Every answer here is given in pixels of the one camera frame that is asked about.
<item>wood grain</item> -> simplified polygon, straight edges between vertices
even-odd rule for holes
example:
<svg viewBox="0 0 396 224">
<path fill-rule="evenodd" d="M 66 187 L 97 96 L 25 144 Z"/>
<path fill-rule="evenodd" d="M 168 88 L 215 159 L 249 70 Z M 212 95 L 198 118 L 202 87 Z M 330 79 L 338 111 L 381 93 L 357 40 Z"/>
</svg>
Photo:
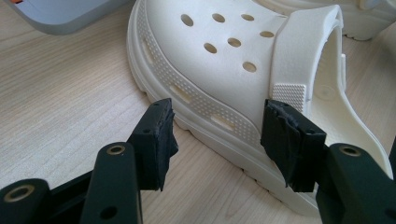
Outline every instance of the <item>wood grain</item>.
<svg viewBox="0 0 396 224">
<path fill-rule="evenodd" d="M 72 35 L 44 35 L 0 2 L 0 188 L 44 178 L 51 188 L 92 169 L 125 141 L 149 101 L 126 56 L 132 4 Z M 389 152 L 396 134 L 396 25 L 344 38 L 347 96 Z M 239 168 L 175 126 L 180 151 L 164 192 L 143 191 L 145 223 L 320 223 L 291 212 Z"/>
</svg>

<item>light wood surface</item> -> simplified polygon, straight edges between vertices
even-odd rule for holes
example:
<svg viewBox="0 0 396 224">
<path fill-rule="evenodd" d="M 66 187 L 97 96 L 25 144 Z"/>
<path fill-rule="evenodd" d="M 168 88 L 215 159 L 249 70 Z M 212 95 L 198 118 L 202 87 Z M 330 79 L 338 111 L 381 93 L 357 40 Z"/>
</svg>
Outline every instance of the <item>light wood surface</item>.
<svg viewBox="0 0 396 224">
<path fill-rule="evenodd" d="M 45 35 L 0 1 L 0 188 L 24 178 L 57 187 L 126 141 L 149 101 L 126 55 L 132 4 L 72 35 Z M 396 24 L 344 38 L 347 96 L 389 153 L 396 134 Z M 320 223 L 291 212 L 241 169 L 175 126 L 179 152 L 163 192 L 143 191 L 145 223 Z"/>
</svg>

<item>side vent slot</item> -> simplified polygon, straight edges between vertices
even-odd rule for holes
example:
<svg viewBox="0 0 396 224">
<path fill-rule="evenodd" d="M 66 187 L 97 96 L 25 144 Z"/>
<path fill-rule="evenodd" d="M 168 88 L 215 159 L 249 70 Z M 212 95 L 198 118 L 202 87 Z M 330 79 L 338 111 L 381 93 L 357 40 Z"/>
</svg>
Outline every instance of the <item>side vent slot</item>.
<svg viewBox="0 0 396 224">
<path fill-rule="evenodd" d="M 152 54 L 152 51 L 149 47 L 149 42 L 147 41 L 146 38 L 143 39 L 143 51 L 145 52 L 146 59 L 150 64 L 154 64 L 154 55 Z"/>
<path fill-rule="evenodd" d="M 180 87 L 178 87 L 176 85 L 172 85 L 170 87 L 170 89 L 174 94 L 176 94 L 178 97 L 180 97 L 187 104 L 189 104 L 191 102 L 191 96 L 188 93 L 186 93 L 185 91 L 183 91 Z"/>
<path fill-rule="evenodd" d="M 219 126 L 227 129 L 228 131 L 233 131 L 235 129 L 235 125 L 232 122 L 228 121 L 227 119 L 225 119 L 220 115 L 213 114 L 210 116 L 210 118 Z"/>
</svg>

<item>white clog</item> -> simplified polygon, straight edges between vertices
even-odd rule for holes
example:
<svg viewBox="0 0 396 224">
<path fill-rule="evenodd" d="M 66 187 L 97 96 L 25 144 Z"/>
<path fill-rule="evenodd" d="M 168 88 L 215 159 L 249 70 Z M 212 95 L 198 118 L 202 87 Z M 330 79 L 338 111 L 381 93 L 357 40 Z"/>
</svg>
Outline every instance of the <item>white clog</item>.
<svg viewBox="0 0 396 224">
<path fill-rule="evenodd" d="M 367 40 L 396 22 L 396 0 L 256 0 L 259 4 L 289 15 L 300 9 L 337 4 L 344 17 L 344 35 Z"/>
<path fill-rule="evenodd" d="M 180 127 L 292 210 L 318 216 L 314 194 L 285 188 L 266 156 L 262 115 L 266 98 L 293 105 L 328 134 L 328 145 L 365 148 L 391 176 L 385 150 L 344 93 L 342 26 L 339 6 L 287 18 L 247 0 L 138 0 L 128 56 L 150 101 L 173 99 Z"/>
</svg>

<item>screw hole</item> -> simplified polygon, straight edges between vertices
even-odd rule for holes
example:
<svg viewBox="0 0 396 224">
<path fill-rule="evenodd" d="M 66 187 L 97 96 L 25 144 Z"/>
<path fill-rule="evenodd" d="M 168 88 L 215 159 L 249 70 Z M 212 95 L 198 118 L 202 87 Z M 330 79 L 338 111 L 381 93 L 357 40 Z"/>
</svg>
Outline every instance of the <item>screw hole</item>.
<svg viewBox="0 0 396 224">
<path fill-rule="evenodd" d="M 102 210 L 100 213 L 100 218 L 104 220 L 108 220 L 113 218 L 117 214 L 117 207 L 109 206 Z"/>
<path fill-rule="evenodd" d="M 123 151 L 125 151 L 124 146 L 114 146 L 114 147 L 109 148 L 106 152 L 107 152 L 107 154 L 114 156 L 114 155 L 121 154 Z"/>
<path fill-rule="evenodd" d="M 22 185 L 6 194 L 4 197 L 4 201 L 6 203 L 15 203 L 20 201 L 35 191 L 35 186 L 33 185 Z"/>
<path fill-rule="evenodd" d="M 357 149 L 352 147 L 340 147 L 340 150 L 342 153 L 352 157 L 359 157 L 361 155 Z"/>
</svg>

